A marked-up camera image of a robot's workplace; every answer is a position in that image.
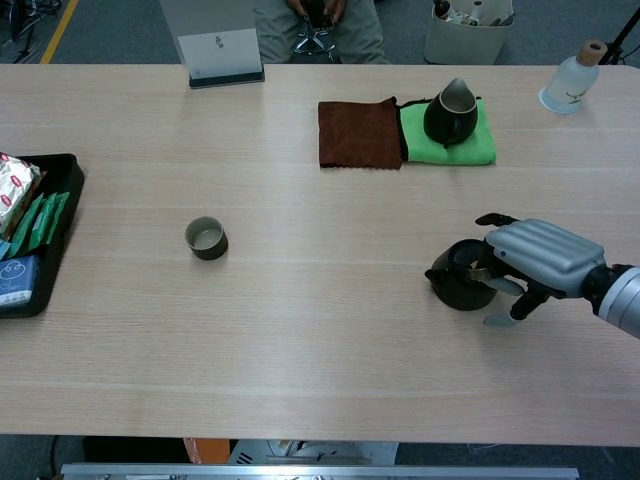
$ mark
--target person's hand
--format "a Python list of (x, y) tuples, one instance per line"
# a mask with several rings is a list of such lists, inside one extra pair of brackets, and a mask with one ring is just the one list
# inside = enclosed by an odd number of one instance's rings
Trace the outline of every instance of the person's hand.
[(302, 0), (287, 0), (287, 4), (301, 17), (307, 15), (306, 10), (302, 6)]
[(324, 14), (331, 17), (333, 23), (338, 23), (347, 6), (347, 0), (325, 0)]

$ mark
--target robotic hand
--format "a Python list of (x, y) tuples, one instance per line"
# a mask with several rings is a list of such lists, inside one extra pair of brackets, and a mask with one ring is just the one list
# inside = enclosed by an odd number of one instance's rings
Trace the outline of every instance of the robotic hand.
[[(600, 245), (542, 220), (490, 213), (476, 223), (499, 228), (484, 241), (456, 243), (425, 273), (447, 305), (475, 310), (500, 290), (519, 298), (508, 315), (485, 324), (513, 325), (549, 297), (585, 298), (595, 315), (640, 338), (640, 268), (608, 267)], [(526, 291), (506, 277), (523, 280)]]

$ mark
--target green packet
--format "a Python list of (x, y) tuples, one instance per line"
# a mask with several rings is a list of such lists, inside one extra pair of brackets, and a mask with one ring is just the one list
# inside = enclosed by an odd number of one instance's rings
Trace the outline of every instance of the green packet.
[(38, 198), (31, 202), (29, 208), (27, 208), (27, 211), (22, 216), (18, 228), (16, 228), (15, 233), (11, 237), (11, 247), (9, 247), (7, 259), (12, 258), (20, 251), (22, 244), (27, 238), (27, 234), (31, 232), (33, 222), (36, 220), (38, 208), (40, 208), (40, 203), (42, 203), (42, 196), (42, 194), (38, 195)]
[(11, 244), (9, 242), (0, 240), (0, 260), (4, 258), (4, 256), (7, 254), (10, 248), (11, 248)]
[(44, 245), (44, 242), (47, 239), (47, 234), (50, 230), (49, 226), (51, 225), (53, 214), (55, 213), (56, 197), (57, 195), (55, 194), (49, 195), (42, 204), (40, 213), (38, 214), (38, 217), (33, 224), (33, 228), (31, 229), (29, 248), (27, 249), (27, 252), (30, 252), (34, 248), (38, 248), (40, 245)]
[(53, 202), (53, 218), (50, 222), (49, 231), (47, 232), (45, 243), (49, 245), (51, 240), (53, 240), (53, 234), (56, 232), (56, 227), (58, 226), (58, 221), (60, 220), (60, 214), (62, 210), (64, 210), (64, 204), (67, 202), (67, 198), (69, 198), (69, 192), (59, 193), (56, 195), (56, 198)]

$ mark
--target black tray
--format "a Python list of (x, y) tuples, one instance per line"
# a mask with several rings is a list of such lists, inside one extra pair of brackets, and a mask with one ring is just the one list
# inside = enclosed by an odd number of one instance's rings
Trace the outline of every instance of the black tray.
[(31, 299), (24, 305), (0, 307), (0, 318), (33, 317), (44, 310), (49, 303), (53, 284), (56, 282), (56, 276), (62, 261), (66, 233), (76, 213), (82, 186), (84, 185), (84, 174), (78, 166), (76, 157), (70, 153), (19, 158), (33, 163), (47, 172), (40, 185), (38, 185), (33, 198), (36, 198), (41, 193), (48, 197), (52, 193), (65, 192), (69, 192), (69, 197), (65, 202), (64, 210), (60, 214), (51, 243), (29, 253), (29, 255), (38, 255), (40, 258)]

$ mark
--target bottle cork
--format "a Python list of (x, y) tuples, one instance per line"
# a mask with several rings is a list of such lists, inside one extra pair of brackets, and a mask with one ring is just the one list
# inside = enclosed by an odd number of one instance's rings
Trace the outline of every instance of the bottle cork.
[(603, 42), (600, 40), (589, 40), (580, 48), (576, 60), (578, 60), (580, 65), (593, 67), (598, 64), (605, 53), (607, 53), (607, 46)]

